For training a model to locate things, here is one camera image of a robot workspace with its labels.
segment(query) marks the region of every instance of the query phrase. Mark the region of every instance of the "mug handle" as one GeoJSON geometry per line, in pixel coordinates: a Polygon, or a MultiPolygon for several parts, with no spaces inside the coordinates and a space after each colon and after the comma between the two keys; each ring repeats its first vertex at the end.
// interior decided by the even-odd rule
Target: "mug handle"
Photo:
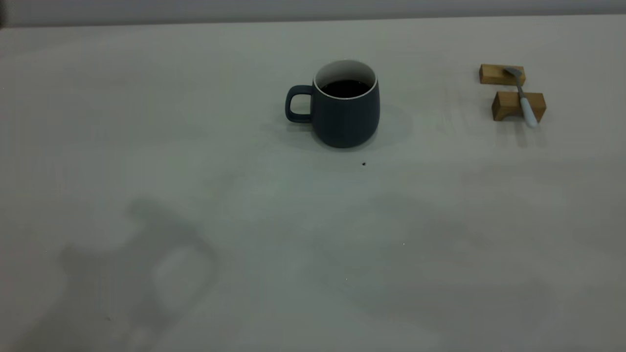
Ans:
{"type": "Polygon", "coordinates": [[[285,101],[285,115],[287,115],[287,119],[289,121],[297,122],[297,123],[311,122],[310,114],[304,115],[301,113],[294,113],[293,111],[291,111],[291,99],[293,99],[294,96],[299,95],[299,94],[311,95],[312,93],[313,93],[313,86],[291,87],[291,89],[289,90],[289,93],[287,93],[287,100],[285,101]]]}

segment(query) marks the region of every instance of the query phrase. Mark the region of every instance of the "mug rim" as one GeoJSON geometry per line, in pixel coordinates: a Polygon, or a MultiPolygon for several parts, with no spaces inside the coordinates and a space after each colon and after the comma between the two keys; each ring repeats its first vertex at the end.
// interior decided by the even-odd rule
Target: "mug rim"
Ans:
{"type": "Polygon", "coordinates": [[[318,91],[318,92],[322,93],[323,95],[325,95],[325,96],[327,96],[327,97],[329,97],[329,98],[332,98],[332,99],[337,99],[337,100],[355,100],[355,99],[362,98],[363,96],[366,96],[366,95],[370,94],[370,93],[372,92],[372,90],[374,90],[374,88],[378,85],[378,75],[376,74],[376,72],[374,71],[374,69],[372,69],[372,68],[371,68],[368,64],[364,63],[363,61],[354,60],[354,59],[341,59],[341,60],[335,60],[335,61],[332,61],[332,62],[330,62],[330,63],[327,63],[326,65],[322,66],[322,68],[320,68],[319,70],[317,70],[317,73],[316,73],[316,74],[315,74],[315,76],[313,77],[313,85],[315,86],[315,88],[317,89],[317,91],[318,91]],[[319,75],[319,73],[320,73],[320,72],[321,72],[324,68],[326,68],[326,67],[327,67],[327,66],[329,66],[329,65],[332,65],[332,64],[334,64],[334,63],[338,63],[338,62],[348,62],[348,61],[352,61],[352,62],[354,62],[354,63],[358,63],[358,64],[361,64],[361,65],[364,65],[365,67],[369,68],[369,70],[370,70],[370,71],[372,71],[372,74],[374,75],[374,84],[372,84],[372,86],[370,87],[370,89],[369,89],[367,92],[365,92],[365,93],[363,93],[363,94],[361,94],[361,95],[352,96],[352,97],[350,97],[350,98],[340,98],[340,97],[338,97],[338,96],[332,96],[332,95],[326,94],[324,91],[322,91],[322,89],[321,89],[321,88],[319,88],[319,86],[317,85],[317,75],[319,75]]]}

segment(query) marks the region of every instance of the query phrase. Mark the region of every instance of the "mug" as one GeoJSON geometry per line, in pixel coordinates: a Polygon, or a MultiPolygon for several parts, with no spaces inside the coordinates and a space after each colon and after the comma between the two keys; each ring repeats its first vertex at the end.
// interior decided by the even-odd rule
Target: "mug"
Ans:
{"type": "Polygon", "coordinates": [[[294,86],[285,101],[291,122],[311,123],[326,144],[336,148],[356,147],[370,139],[381,114],[378,78],[368,65],[340,60],[322,67],[312,86],[294,86]],[[310,114],[291,111],[291,99],[310,95],[310,114]]]}

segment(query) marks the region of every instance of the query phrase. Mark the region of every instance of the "wooden block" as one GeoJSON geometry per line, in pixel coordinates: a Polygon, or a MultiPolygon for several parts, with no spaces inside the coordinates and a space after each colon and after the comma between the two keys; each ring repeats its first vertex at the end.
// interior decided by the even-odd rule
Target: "wooden block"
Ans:
{"type": "MultiPolygon", "coordinates": [[[[541,93],[526,93],[528,102],[533,108],[537,122],[541,122],[543,114],[546,112],[546,101],[541,93]]],[[[520,105],[520,94],[516,91],[499,91],[491,105],[494,121],[502,121],[510,115],[524,116],[520,105]]]]}
{"type": "Polygon", "coordinates": [[[511,65],[480,65],[480,83],[484,85],[516,86],[517,82],[515,80],[515,76],[506,72],[506,67],[514,67],[521,70],[524,74],[520,78],[520,83],[521,85],[524,85],[526,82],[526,71],[524,71],[524,67],[511,65]]]}

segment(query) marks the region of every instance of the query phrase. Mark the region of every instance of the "spoon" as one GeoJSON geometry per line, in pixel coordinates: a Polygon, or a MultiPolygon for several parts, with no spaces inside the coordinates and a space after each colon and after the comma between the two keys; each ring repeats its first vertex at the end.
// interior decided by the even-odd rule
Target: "spoon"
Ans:
{"type": "Polygon", "coordinates": [[[526,98],[524,91],[521,89],[520,78],[523,73],[520,70],[513,68],[513,67],[507,67],[505,68],[505,70],[509,72],[511,75],[515,76],[515,80],[517,81],[517,90],[520,92],[520,104],[521,104],[521,109],[524,111],[524,119],[526,120],[526,124],[530,128],[537,127],[538,125],[537,119],[535,118],[535,113],[533,113],[533,108],[530,107],[530,103],[528,102],[528,99],[526,98]]]}

